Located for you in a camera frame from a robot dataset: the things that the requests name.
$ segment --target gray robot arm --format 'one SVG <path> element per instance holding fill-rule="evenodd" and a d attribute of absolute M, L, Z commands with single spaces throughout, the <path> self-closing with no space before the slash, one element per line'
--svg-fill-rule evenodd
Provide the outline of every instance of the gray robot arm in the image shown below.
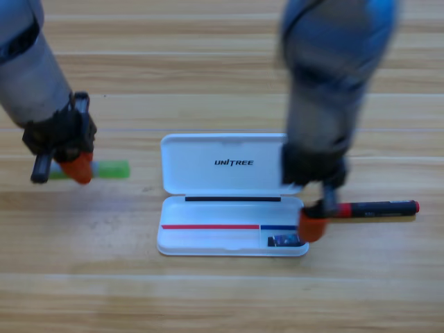
<path fill-rule="evenodd" d="M 96 133 L 89 96 L 72 92 L 43 23 L 40 0 L 0 0 L 0 104 L 24 129 L 23 141 L 36 155 L 31 180 L 37 183 L 48 180 L 52 159 L 79 165 L 78 158 L 92 154 Z"/>
<path fill-rule="evenodd" d="M 281 45 L 291 75 L 284 182 L 345 182 L 366 92 L 396 25 L 395 0 L 289 0 Z"/>

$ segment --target red marker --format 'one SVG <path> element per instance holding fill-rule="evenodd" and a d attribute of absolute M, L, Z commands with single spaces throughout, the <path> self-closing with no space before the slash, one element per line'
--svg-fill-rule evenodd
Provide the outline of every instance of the red marker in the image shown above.
<path fill-rule="evenodd" d="M 340 203 L 335 217 L 391 217 L 413 216 L 419 212 L 419 203 L 407 201 L 381 201 L 376 203 Z"/>

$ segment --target unitree logo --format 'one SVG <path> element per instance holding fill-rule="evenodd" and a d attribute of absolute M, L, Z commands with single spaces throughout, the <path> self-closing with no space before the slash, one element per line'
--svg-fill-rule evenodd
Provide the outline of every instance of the unitree logo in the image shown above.
<path fill-rule="evenodd" d="M 253 165 L 254 161 L 239 161 L 239 160 L 224 160 L 224 161 L 214 161 L 214 165 L 229 165 L 230 167 L 234 165 Z"/>

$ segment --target wooden surface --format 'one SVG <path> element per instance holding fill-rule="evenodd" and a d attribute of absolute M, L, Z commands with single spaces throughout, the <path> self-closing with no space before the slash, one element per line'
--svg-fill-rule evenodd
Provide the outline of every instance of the wooden surface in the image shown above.
<path fill-rule="evenodd" d="M 300 259 L 165 257 L 155 245 L 164 135 L 282 131 L 284 0 L 43 3 L 62 68 L 92 95 L 97 158 L 129 159 L 133 174 L 32 186 L 33 158 L 0 112 L 0 332 L 444 332 L 442 0 L 402 1 L 341 190 L 418 200 L 420 214 L 336 221 Z"/>

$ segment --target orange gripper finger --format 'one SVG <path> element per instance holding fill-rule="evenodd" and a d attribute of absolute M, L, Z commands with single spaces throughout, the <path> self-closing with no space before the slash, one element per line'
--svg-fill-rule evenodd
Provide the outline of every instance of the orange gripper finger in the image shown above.
<path fill-rule="evenodd" d="M 299 237 L 309 243 L 318 241 L 325 233 L 328 219 L 313 219 L 308 217 L 304 211 L 300 213 Z"/>
<path fill-rule="evenodd" d="M 60 163 L 60 167 L 67 176 L 79 184 L 86 185 L 92 179 L 91 161 L 92 153 L 81 153 L 72 162 Z"/>

